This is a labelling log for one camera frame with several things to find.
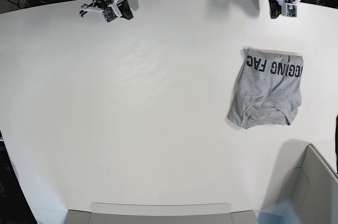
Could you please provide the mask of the grey bin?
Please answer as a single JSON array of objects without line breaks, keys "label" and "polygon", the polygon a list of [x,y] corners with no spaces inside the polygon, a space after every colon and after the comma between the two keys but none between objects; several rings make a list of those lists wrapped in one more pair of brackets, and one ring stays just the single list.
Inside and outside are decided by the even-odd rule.
[{"label": "grey bin", "polygon": [[69,210],[64,223],[257,223],[252,210],[231,212],[228,203],[134,205],[92,203],[90,211]]},{"label": "grey bin", "polygon": [[284,179],[277,203],[290,201],[299,223],[337,223],[337,174],[312,144]]}]

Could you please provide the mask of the grey T-shirt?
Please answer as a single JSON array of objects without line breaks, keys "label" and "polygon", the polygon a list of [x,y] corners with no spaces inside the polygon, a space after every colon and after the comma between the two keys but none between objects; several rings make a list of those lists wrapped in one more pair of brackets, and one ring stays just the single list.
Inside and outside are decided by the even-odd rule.
[{"label": "grey T-shirt", "polygon": [[244,129],[291,125],[302,104],[303,65],[296,53],[245,49],[228,120]]}]

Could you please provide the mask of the black object right edge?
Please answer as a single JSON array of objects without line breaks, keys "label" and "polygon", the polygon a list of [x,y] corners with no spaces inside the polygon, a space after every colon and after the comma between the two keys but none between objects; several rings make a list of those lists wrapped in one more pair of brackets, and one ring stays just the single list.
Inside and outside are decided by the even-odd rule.
[{"label": "black object right edge", "polygon": [[335,120],[335,163],[338,170],[338,115]]}]

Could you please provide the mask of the grey bin at bottom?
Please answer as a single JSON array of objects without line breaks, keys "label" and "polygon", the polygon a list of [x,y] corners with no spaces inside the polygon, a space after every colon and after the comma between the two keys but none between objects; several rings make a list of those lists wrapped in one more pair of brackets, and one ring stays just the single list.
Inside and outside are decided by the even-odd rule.
[{"label": "grey bin at bottom", "polygon": [[69,210],[64,223],[257,223],[252,210],[231,212],[228,203],[134,205],[92,203],[90,211]]}]

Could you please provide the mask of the grey bin at right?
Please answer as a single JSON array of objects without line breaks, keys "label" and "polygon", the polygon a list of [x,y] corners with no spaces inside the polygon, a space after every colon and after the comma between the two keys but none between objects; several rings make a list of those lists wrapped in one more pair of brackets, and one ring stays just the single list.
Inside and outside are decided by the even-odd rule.
[{"label": "grey bin at right", "polygon": [[337,223],[337,174],[312,144],[284,179],[277,203],[290,201],[299,223]]}]

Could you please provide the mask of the blue cloth in bin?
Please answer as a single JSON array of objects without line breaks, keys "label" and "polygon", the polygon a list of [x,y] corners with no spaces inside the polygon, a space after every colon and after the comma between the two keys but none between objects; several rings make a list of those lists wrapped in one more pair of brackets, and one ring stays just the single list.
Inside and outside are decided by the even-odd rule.
[{"label": "blue cloth in bin", "polygon": [[290,201],[283,201],[263,209],[258,213],[257,219],[259,224],[299,223],[297,212]]}]

